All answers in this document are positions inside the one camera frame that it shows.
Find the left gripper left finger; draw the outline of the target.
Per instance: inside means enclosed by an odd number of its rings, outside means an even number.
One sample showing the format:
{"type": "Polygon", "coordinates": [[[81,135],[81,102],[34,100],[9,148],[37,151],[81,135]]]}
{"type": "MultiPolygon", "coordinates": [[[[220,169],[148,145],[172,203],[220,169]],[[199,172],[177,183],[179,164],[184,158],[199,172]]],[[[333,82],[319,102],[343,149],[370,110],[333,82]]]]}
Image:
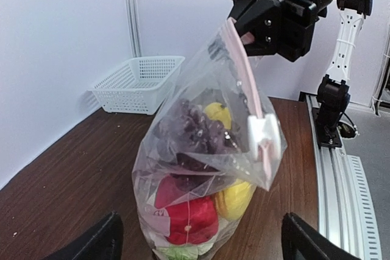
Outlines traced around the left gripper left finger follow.
{"type": "Polygon", "coordinates": [[[124,225],[117,212],[111,212],[67,246],[45,259],[121,259],[124,225]]]}

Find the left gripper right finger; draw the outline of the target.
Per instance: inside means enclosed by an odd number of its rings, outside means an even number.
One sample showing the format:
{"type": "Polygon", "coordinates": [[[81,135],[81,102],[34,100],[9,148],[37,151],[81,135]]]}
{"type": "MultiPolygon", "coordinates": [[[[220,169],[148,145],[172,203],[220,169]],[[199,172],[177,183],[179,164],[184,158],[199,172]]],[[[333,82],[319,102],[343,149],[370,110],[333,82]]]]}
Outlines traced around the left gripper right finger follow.
{"type": "Polygon", "coordinates": [[[295,213],[282,220],[283,259],[361,259],[337,247],[295,213]]]}

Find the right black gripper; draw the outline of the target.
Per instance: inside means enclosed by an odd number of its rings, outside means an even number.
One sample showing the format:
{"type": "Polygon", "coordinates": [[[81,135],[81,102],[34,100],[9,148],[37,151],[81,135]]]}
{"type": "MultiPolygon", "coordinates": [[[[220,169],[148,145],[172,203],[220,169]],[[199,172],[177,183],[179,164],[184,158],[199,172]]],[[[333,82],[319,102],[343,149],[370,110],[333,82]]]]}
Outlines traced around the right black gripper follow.
{"type": "Polygon", "coordinates": [[[281,55],[296,61],[311,48],[314,27],[328,0],[232,0],[227,36],[248,56],[281,55]]]}

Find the clear zip top bag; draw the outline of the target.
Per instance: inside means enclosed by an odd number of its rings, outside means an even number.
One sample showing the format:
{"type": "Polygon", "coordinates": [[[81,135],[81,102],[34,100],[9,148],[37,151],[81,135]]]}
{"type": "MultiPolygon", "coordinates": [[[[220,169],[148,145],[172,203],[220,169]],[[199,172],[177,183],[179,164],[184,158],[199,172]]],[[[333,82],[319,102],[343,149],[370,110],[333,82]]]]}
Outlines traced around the clear zip top bag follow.
{"type": "MultiPolygon", "coordinates": [[[[270,99],[258,84],[251,58],[241,43],[238,46],[232,44],[227,36],[228,21],[181,69],[141,141],[132,180],[140,227],[151,250],[171,244],[158,231],[158,218],[153,215],[158,185],[172,173],[195,174],[190,170],[164,165],[158,160],[158,139],[154,135],[154,128],[177,100],[186,99],[200,106],[203,112],[210,103],[224,104],[232,118],[230,132],[238,145],[237,152],[226,155],[188,154],[217,169],[216,172],[205,173],[210,178],[202,185],[191,191],[183,191],[189,195],[189,199],[209,196],[213,201],[215,193],[231,186],[237,179],[255,185],[256,189],[269,190],[286,149],[280,121],[270,99]]],[[[231,238],[241,220],[228,221],[219,214],[218,219],[218,232],[207,241],[214,243],[214,246],[200,259],[211,259],[231,238]]]]}

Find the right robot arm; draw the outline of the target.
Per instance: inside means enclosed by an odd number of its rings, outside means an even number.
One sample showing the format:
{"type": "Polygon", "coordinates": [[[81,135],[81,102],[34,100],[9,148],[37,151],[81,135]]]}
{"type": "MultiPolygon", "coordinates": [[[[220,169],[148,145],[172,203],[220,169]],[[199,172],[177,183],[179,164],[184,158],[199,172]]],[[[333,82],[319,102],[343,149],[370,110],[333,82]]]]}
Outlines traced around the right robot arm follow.
{"type": "Polygon", "coordinates": [[[249,56],[280,55],[293,62],[308,53],[314,27],[336,2],[340,29],[335,51],[317,90],[319,106],[312,110],[316,141],[337,148],[342,142],[339,121],[350,101],[350,61],[364,20],[372,13],[372,0],[232,0],[229,16],[249,56]]]}

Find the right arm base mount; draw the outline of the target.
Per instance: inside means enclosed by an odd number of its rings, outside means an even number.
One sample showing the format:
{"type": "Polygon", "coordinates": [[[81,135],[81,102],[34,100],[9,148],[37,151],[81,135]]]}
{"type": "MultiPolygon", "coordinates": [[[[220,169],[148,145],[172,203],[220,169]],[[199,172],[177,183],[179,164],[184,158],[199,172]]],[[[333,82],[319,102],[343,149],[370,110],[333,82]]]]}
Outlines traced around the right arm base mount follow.
{"type": "Polygon", "coordinates": [[[327,126],[320,125],[317,121],[318,113],[313,112],[316,139],[319,147],[329,149],[341,148],[342,141],[338,129],[330,130],[327,126]]]}

